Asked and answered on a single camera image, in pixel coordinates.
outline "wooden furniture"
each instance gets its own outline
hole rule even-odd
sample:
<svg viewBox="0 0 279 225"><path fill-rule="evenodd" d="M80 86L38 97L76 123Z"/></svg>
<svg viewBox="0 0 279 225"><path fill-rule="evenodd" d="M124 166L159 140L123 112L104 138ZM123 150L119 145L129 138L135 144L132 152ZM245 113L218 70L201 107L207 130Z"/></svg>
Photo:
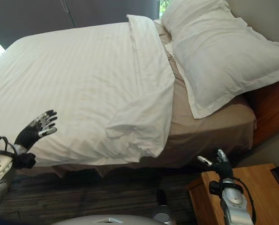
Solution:
<svg viewBox="0 0 279 225"><path fill-rule="evenodd" d="M253 141L253 146L257 146L279 132L279 82L250 91L244 96L257 119Z"/></svg>
<svg viewBox="0 0 279 225"><path fill-rule="evenodd" d="M256 209L257 225L279 225L279 184L271 169L274 164L248 166L234 169L234 176L240 178L249 188ZM199 225L225 225L220 199L209 193L211 180L219 180L215 172L203 172L201 177L187 187ZM247 192L248 210L252 215Z"/></svg>

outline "wooden nightstand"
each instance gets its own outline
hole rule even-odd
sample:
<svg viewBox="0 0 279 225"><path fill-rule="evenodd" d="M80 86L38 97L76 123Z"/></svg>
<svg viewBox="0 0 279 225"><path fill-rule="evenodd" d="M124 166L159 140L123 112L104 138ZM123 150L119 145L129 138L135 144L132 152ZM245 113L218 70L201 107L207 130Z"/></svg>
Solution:
<svg viewBox="0 0 279 225"><path fill-rule="evenodd" d="M271 173L274 164L235 168L234 176L240 178L249 188L256 209L256 225L279 225L279 184ZM203 172L201 177L187 188L194 206L199 225L225 225L220 199L209 193L211 180L219 180L215 172ZM249 197L248 210L252 215Z"/></svg>

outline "black robotic glove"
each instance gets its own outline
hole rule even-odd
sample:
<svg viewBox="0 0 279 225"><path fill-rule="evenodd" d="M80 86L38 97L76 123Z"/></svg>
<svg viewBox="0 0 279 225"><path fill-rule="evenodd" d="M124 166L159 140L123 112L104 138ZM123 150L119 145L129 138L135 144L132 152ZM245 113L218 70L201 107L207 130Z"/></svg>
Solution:
<svg viewBox="0 0 279 225"><path fill-rule="evenodd" d="M40 138L55 133L57 128L54 127L55 123L52 123L52 121L57 119L56 114L54 110L49 110L35 118L20 132L14 144L30 150Z"/></svg>
<svg viewBox="0 0 279 225"><path fill-rule="evenodd" d="M221 179L233 177L233 169L229 163L228 158L222 150L219 149L217 151L217 160L219 161L218 163L213 163L202 156L198 156L197 158L199 161L207 165L211 170L215 171Z"/></svg>

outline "robotic arm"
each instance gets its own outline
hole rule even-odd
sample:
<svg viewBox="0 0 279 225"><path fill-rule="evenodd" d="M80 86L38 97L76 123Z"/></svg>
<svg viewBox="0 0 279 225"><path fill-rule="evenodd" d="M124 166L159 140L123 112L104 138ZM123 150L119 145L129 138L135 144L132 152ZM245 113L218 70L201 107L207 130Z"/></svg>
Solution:
<svg viewBox="0 0 279 225"><path fill-rule="evenodd" d="M57 131L55 123L52 123L57 119L56 114L54 110L49 110L36 117L20 132L14 145L10 144L6 137L0 137L0 140L5 142L5 150L0 150L0 204L15 176L16 169L32 168L35 164L35 155L27 153L28 150L40 138Z"/></svg>
<svg viewBox="0 0 279 225"><path fill-rule="evenodd" d="M197 158L211 170L215 171L220 177L219 182L210 182L209 190L211 194L218 195L220 197L220 206L225 215L225 224L253 225L256 222L253 202L251 201L253 206L252 220L247 210L247 199L243 195L243 189L240 185L237 185L234 180L236 179L241 182L240 179L233 177L232 167L224 152L222 150L218 150L217 155L219 163L213 163L202 156L198 156Z"/></svg>

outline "gray curtain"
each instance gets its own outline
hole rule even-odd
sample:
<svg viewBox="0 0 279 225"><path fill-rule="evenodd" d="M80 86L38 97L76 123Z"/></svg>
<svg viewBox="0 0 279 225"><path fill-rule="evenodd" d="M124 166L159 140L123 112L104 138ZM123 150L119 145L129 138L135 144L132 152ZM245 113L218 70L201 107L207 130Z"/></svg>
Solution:
<svg viewBox="0 0 279 225"><path fill-rule="evenodd" d="M159 1L0 0L0 44L6 49L16 40L33 34L126 22L126 14L158 19Z"/></svg>

